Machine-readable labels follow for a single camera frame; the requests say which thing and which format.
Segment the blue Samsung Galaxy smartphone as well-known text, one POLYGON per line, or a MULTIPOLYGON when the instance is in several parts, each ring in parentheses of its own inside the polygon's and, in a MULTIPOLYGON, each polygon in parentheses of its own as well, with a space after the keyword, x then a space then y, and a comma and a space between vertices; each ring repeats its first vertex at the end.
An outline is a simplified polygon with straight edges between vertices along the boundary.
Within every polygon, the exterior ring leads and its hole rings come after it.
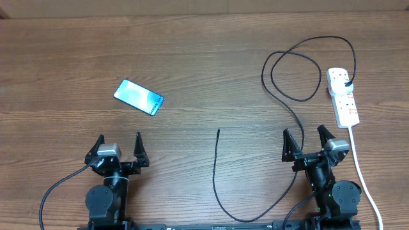
POLYGON ((114 92, 113 97, 155 116, 164 102, 164 97, 146 89, 128 79, 124 79, 114 92))

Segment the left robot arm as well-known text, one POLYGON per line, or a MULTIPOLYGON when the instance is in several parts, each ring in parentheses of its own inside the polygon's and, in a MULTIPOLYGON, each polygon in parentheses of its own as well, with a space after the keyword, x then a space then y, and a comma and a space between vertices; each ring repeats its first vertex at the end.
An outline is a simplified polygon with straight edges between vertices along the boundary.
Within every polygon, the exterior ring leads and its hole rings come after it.
POLYGON ((141 174, 141 169, 150 165, 139 132, 135 136, 135 160, 122 162, 121 156, 120 147, 116 143, 106 144, 103 135, 85 156, 84 162, 104 179, 85 198, 88 229, 137 229, 136 223, 126 217, 129 176, 141 174))

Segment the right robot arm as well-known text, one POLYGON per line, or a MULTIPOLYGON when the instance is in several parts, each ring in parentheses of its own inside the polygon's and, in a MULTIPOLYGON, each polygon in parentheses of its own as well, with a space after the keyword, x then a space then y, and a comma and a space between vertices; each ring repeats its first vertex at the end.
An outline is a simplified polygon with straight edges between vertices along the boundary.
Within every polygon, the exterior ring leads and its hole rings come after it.
POLYGON ((292 170, 305 172, 312 194, 294 206, 282 221, 283 229, 360 229, 358 220, 353 217, 358 213, 358 204, 362 193, 361 187, 348 180, 337 181, 332 168, 342 162, 349 152, 349 144, 344 139, 337 139, 324 125, 317 128, 321 149, 304 154, 289 130, 283 131, 282 161, 292 162, 292 170), (289 223, 292 213, 314 199, 318 211, 308 213, 305 219, 289 223))

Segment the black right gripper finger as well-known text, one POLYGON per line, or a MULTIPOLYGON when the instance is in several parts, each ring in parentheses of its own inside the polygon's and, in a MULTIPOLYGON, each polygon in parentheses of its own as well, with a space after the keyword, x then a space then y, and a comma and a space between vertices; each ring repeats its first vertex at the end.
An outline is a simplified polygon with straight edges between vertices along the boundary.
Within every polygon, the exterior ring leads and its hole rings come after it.
POLYGON ((321 147, 322 148, 325 147, 328 140, 335 139, 335 136, 332 135, 324 125, 320 125, 317 128, 317 131, 318 131, 319 136, 320 136, 320 142, 321 142, 321 147))
POLYGON ((282 161, 295 161, 302 154, 297 142, 288 129, 283 131, 282 161))

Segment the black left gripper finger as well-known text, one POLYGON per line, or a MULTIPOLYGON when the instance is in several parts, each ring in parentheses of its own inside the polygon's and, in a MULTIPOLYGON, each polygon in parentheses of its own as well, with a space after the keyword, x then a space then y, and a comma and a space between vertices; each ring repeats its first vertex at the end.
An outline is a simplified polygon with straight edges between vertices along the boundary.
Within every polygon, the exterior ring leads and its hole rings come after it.
POLYGON ((138 162, 147 162, 148 156, 143 145, 142 135, 140 132, 136 133, 135 138, 135 147, 134 147, 134 156, 138 162))
POLYGON ((100 147, 101 144, 105 143, 105 138, 104 135, 100 135, 96 141, 96 143, 93 145, 93 147, 89 150, 88 154, 86 155, 87 157, 92 157, 97 155, 97 151, 100 147))

